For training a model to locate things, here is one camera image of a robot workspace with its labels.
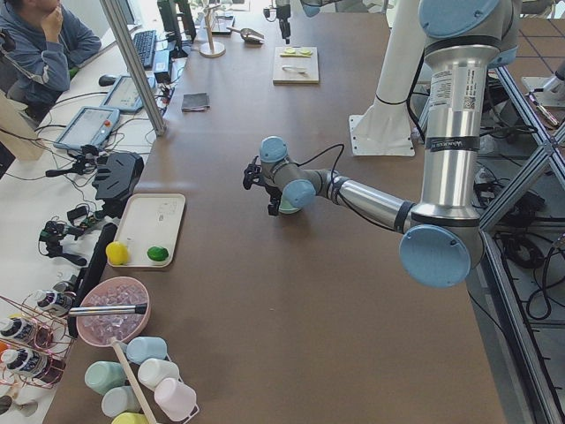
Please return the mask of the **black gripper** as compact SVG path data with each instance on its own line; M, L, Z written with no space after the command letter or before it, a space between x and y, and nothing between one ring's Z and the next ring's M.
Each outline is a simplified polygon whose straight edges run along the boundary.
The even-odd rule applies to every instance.
M281 190L269 184L265 184L265 190L269 195L269 204L267 205L267 212L270 216L279 215L279 206L282 198Z
M289 20L287 18L278 19L278 23L279 23L282 39L286 44L289 44L290 35L291 35Z

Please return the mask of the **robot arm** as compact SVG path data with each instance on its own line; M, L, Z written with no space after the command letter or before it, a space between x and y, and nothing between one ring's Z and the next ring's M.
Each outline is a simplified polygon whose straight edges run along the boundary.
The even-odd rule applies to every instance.
M315 16L320 12L320 9L327 5L337 3L338 0L300 0L299 3L305 12L305 15L309 18ZM290 29L290 17L291 17L291 7L290 0L274 0L275 7L275 19L279 23L279 28L281 31L282 39L287 45L290 44L291 29Z
M268 211L282 201L304 208L325 197L402 235L399 254L421 284L461 283L482 257L479 216L471 204L488 72L516 55L522 5L518 1L403 1L389 38L373 105L356 116L353 141L397 155L393 116L410 98L421 64L432 71L419 202L399 199L336 170L305 170L277 136L261 142L247 166L244 186L262 186Z

